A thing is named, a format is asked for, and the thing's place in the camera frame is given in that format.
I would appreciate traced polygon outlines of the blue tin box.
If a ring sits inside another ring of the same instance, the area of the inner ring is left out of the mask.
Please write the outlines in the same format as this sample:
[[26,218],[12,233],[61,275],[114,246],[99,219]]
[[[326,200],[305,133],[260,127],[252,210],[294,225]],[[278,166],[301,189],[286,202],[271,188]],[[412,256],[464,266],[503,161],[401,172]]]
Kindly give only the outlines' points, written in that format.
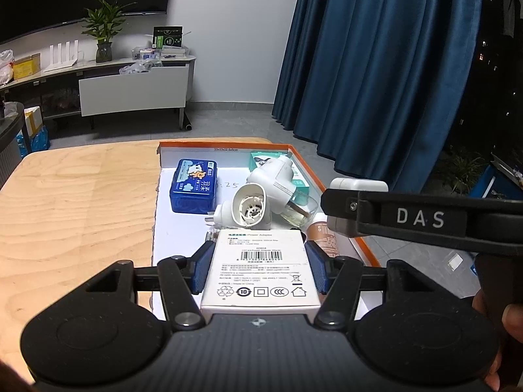
[[208,214],[216,207],[217,163],[182,158],[178,161],[169,190],[172,211]]

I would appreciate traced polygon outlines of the pink cylindrical bottle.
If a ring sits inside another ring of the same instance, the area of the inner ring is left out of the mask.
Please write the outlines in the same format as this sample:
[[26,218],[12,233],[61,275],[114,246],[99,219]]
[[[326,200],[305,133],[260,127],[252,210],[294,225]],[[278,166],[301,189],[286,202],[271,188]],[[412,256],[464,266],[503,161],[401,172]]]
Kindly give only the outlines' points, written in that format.
[[328,227],[326,221],[315,221],[306,232],[309,241],[315,242],[329,257],[338,257],[336,237]]

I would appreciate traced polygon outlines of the white router with antennas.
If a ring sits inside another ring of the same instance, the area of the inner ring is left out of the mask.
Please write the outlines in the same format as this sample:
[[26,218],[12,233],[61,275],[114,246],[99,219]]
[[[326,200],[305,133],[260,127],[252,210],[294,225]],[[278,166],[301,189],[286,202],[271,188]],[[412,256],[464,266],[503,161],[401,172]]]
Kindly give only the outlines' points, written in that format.
[[66,69],[74,66],[78,61],[79,41],[67,41],[65,45],[61,42],[49,46],[49,64],[42,71],[44,73]]

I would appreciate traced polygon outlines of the dark blue curtain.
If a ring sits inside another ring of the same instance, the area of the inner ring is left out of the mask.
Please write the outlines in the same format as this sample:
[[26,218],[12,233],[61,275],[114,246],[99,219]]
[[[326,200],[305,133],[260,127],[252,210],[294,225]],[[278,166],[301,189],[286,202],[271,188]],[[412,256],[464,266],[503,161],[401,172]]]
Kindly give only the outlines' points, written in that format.
[[481,0],[297,0],[272,115],[337,172],[424,187],[469,76]]

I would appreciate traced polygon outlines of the black glass round table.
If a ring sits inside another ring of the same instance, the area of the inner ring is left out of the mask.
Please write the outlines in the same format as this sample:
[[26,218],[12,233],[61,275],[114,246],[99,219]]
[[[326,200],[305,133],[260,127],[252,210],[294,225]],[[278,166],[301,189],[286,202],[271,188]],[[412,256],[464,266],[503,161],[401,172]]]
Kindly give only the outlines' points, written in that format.
[[5,102],[1,99],[1,187],[9,179],[22,156],[17,141],[17,135],[22,133],[22,139],[27,152],[31,152],[30,136],[26,127],[24,106],[19,102]]

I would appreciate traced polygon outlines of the white round plug heater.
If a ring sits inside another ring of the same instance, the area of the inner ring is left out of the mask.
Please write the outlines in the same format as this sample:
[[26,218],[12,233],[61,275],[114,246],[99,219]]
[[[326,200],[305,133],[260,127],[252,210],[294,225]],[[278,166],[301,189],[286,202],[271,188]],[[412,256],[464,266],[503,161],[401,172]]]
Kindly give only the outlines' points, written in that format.
[[217,229],[270,229],[271,210],[263,187],[256,183],[241,186],[233,198],[217,205],[214,213],[205,217],[205,222]]

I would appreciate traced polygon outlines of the white adapter packaging box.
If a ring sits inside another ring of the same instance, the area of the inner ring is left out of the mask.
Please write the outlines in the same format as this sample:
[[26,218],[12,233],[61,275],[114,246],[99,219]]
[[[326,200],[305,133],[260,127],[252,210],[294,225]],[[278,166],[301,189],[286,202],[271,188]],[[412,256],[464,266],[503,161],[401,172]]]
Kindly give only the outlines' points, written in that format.
[[220,231],[200,302],[206,321],[218,314],[298,314],[312,321],[319,308],[299,230]]

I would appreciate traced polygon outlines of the potted green plant on console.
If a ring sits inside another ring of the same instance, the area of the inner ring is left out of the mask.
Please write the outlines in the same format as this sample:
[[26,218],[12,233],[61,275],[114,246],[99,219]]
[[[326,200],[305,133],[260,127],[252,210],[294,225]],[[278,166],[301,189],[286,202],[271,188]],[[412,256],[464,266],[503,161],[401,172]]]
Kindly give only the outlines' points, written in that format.
[[95,39],[97,44],[95,61],[105,63],[112,60],[112,39],[122,31],[125,22],[124,11],[134,3],[120,5],[106,0],[97,0],[98,7],[87,9],[83,20],[83,35]]

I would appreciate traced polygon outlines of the yellow box on console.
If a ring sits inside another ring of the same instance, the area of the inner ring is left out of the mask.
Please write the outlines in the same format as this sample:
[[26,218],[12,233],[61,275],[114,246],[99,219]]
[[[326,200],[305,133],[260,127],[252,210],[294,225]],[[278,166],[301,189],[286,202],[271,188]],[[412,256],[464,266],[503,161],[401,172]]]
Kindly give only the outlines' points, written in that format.
[[37,74],[41,70],[41,54],[18,58],[12,63],[13,78],[15,81]]

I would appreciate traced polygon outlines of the black green picture frame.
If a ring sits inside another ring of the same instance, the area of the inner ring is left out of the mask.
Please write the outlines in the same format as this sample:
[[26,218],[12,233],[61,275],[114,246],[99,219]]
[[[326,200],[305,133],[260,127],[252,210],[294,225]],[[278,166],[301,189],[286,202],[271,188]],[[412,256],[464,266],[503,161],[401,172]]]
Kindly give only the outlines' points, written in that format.
[[182,26],[155,26],[152,34],[152,47],[162,50],[164,47],[182,47]]

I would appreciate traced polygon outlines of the white yellow cardboard box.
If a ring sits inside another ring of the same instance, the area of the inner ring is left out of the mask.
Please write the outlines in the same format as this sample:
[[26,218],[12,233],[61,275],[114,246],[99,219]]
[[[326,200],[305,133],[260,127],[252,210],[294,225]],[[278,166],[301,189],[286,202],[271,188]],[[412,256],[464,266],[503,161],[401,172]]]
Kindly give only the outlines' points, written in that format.
[[37,135],[42,129],[42,112],[41,108],[36,105],[24,109],[26,129],[31,138]]

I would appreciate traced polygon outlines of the white plastic bag on console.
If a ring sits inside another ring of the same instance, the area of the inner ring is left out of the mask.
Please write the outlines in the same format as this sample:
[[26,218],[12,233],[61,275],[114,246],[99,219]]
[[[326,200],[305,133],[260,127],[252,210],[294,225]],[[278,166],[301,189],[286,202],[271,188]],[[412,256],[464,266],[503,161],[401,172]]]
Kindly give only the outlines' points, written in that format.
[[12,63],[14,56],[12,50],[0,52],[0,85],[4,86],[13,78]]

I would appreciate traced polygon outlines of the clear repellent liquid bottle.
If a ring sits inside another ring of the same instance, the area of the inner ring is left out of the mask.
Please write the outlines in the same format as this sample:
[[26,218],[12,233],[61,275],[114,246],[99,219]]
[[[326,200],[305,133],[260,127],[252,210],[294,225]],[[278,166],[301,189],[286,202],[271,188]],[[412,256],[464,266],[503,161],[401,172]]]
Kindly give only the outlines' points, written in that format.
[[313,220],[318,206],[313,197],[296,190],[280,216],[293,227],[303,228]]

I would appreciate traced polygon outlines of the orange rimmed white tray box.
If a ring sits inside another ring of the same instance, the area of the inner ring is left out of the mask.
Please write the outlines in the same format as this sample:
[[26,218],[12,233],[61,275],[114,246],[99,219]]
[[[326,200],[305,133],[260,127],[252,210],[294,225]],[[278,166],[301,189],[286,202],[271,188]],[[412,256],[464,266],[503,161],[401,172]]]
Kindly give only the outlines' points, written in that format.
[[302,236],[327,224],[321,186],[295,152],[274,156],[163,142],[153,261],[191,256],[216,235],[210,266],[190,295],[205,320],[217,314],[305,315],[320,308]]

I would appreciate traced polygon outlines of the blue plastic bag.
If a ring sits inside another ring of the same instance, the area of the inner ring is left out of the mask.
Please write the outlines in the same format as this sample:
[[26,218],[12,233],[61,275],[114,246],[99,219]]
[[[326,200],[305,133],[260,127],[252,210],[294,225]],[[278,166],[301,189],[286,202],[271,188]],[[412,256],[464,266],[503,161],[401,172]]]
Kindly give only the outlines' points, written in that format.
[[[28,154],[27,147],[24,142],[23,133],[20,131],[17,136],[16,140],[19,146],[20,156],[26,157]],[[42,126],[40,131],[36,133],[30,140],[30,148],[31,151],[47,151],[47,149],[50,147],[50,139],[49,134],[46,126]]]

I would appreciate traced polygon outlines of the long TV console cabinet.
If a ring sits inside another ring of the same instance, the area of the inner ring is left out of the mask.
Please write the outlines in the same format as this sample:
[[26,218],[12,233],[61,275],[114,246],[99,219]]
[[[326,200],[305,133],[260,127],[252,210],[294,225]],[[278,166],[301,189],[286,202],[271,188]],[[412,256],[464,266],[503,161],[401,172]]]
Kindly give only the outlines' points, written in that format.
[[177,125],[190,130],[185,113],[192,99],[196,58],[171,57],[146,73],[120,74],[131,58],[97,64],[93,61],[50,72],[39,72],[1,87],[1,96],[26,106],[38,105],[45,121],[91,117],[127,111],[178,111]]

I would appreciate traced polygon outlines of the teal white product box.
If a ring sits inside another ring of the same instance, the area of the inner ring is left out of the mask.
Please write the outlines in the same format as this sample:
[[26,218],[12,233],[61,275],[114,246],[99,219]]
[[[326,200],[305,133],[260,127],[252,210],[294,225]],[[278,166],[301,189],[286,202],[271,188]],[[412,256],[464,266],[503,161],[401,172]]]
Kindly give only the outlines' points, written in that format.
[[253,172],[255,169],[273,173],[277,178],[290,181],[300,193],[309,195],[309,182],[288,152],[252,151],[250,153],[249,170]]

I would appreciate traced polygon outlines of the white mosquito repellent plug heater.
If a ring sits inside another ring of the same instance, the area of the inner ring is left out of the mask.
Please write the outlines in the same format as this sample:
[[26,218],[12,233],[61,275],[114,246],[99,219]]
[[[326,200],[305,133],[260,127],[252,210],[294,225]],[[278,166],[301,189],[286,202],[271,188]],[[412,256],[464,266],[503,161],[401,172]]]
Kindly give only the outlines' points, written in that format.
[[256,183],[263,187],[269,201],[269,208],[275,214],[280,214],[287,202],[296,191],[296,187],[283,178],[277,178],[273,173],[263,172],[255,169],[246,180],[248,183]]

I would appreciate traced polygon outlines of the white square power adapter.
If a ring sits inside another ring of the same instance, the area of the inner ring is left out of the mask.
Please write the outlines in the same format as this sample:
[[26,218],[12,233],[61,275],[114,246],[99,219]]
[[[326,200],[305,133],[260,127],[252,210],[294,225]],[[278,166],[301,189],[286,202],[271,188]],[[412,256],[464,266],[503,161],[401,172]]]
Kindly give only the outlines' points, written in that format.
[[[327,226],[342,236],[355,238],[364,236],[357,227],[358,195],[360,191],[387,192],[385,181],[338,177],[331,181],[329,189],[348,191],[348,196],[339,197],[336,193],[326,191],[327,202],[321,204],[327,216]],[[343,210],[340,217],[328,213],[328,209],[340,206]]]

